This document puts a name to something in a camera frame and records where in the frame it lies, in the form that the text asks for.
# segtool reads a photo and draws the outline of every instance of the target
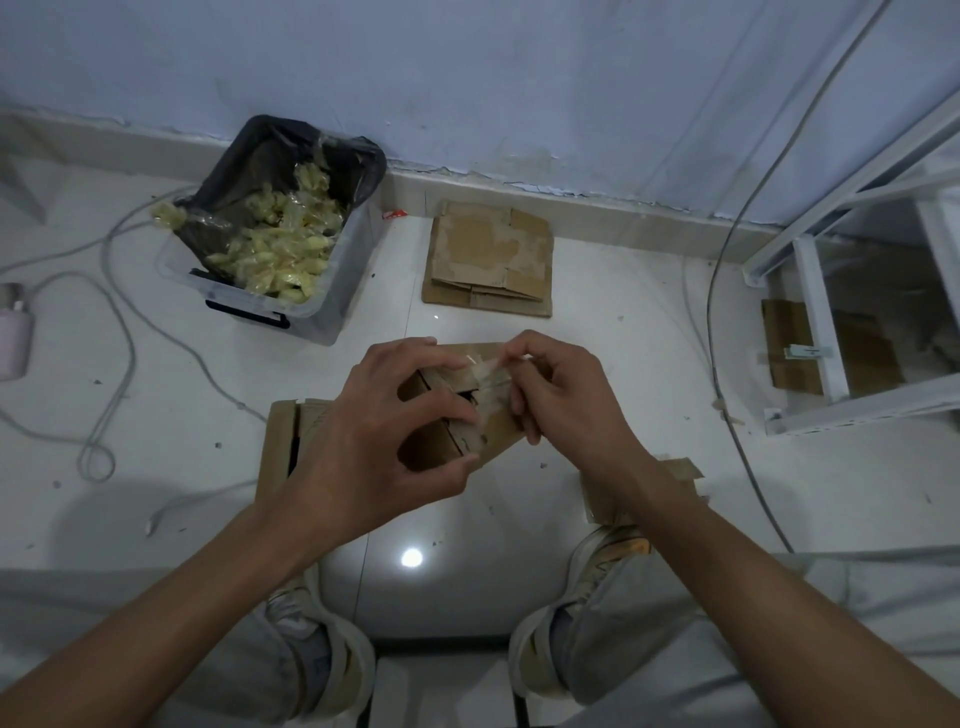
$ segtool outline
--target bin handle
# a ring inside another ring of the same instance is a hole
[[[287,329],[290,327],[290,319],[288,319],[284,314],[278,313],[277,316],[280,318],[272,319],[269,316],[260,316],[255,313],[250,313],[245,311],[242,308],[233,308],[232,306],[223,305],[222,303],[217,303],[216,301],[206,301],[206,307],[212,308],[214,311],[223,311],[224,313],[232,314],[233,316],[239,316],[241,319],[247,319],[248,321],[256,321],[258,324],[266,324],[268,327],[276,327]]]

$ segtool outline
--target gray pants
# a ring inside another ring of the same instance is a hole
[[[779,558],[960,693],[960,547]],[[0,681],[9,684],[163,573],[0,571]],[[574,697],[591,705],[568,728],[774,725],[729,646],[657,555],[617,565],[555,636],[560,674]],[[281,723],[296,685],[289,648],[254,612],[194,670],[154,725]]]

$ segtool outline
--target left hand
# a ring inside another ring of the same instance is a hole
[[[397,389],[417,369],[462,369],[465,356],[411,338],[377,344],[350,371],[343,392],[278,492],[302,526],[300,566],[402,513],[463,493],[476,455],[412,473],[397,459],[410,434],[440,418],[476,423],[473,405],[451,390],[400,401]]]

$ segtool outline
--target black garbage bag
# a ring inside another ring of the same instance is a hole
[[[210,271],[194,273],[233,284],[232,276],[207,263],[206,257],[225,253],[240,230],[255,226],[244,205],[248,196],[259,192],[264,182],[279,192],[295,191],[294,167],[310,161],[329,174],[329,195],[343,206],[344,222],[373,194],[387,171],[383,150],[364,136],[343,138],[303,121],[268,114],[252,117],[197,193],[175,201],[188,213],[176,235]]]

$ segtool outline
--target pink bottle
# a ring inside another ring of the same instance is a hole
[[[27,373],[34,317],[26,305],[22,285],[0,283],[0,381]]]

